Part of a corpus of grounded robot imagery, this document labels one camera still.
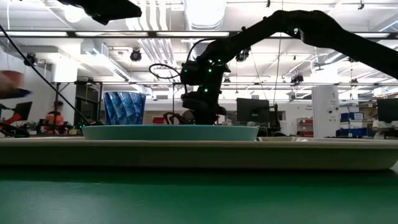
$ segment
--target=black monitor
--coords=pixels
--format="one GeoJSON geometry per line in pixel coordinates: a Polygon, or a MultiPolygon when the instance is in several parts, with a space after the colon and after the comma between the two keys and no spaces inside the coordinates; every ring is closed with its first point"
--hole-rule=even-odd
{"type": "Polygon", "coordinates": [[[14,109],[14,115],[19,114],[21,116],[19,121],[27,121],[31,107],[32,102],[18,103],[14,109]]]}
{"type": "Polygon", "coordinates": [[[237,98],[236,106],[240,122],[269,122],[269,101],[237,98]]]}
{"type": "Polygon", "coordinates": [[[398,121],[398,98],[377,100],[379,121],[390,123],[398,121]]]}

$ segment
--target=green tabletop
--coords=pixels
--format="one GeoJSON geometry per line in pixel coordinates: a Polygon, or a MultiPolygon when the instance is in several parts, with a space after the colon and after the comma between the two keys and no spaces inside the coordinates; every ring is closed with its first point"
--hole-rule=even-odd
{"type": "Polygon", "coordinates": [[[0,171],[1,224],[375,224],[397,223],[397,214],[393,170],[0,171]]]}

